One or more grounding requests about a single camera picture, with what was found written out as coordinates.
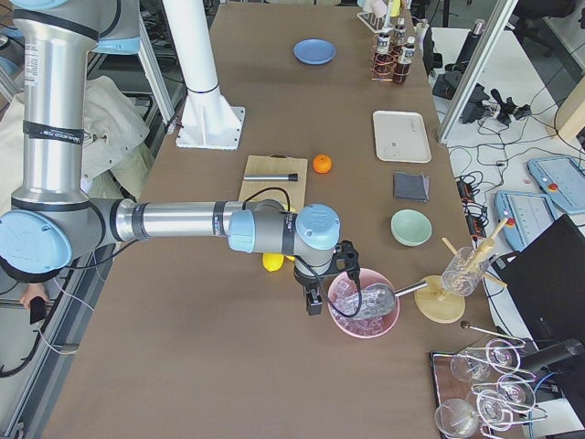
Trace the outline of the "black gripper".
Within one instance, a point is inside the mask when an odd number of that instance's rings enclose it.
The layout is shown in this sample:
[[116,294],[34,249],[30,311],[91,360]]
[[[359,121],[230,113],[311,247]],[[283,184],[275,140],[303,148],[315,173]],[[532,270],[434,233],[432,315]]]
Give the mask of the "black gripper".
[[305,308],[309,316],[319,316],[322,313],[323,299],[319,280],[303,273],[299,268],[293,269],[295,280],[303,287]]

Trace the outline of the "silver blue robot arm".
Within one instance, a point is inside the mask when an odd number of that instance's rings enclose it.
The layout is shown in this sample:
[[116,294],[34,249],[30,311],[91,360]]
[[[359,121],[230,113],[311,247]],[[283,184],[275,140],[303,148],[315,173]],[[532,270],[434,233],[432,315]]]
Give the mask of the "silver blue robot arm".
[[317,315],[322,282],[338,274],[343,242],[334,210],[291,211],[274,200],[139,204],[90,198],[81,188],[88,56],[135,54],[135,1],[17,1],[25,38],[23,181],[1,218],[1,266],[13,279],[44,283],[80,256],[115,242],[224,237],[246,253],[294,259],[306,309]]

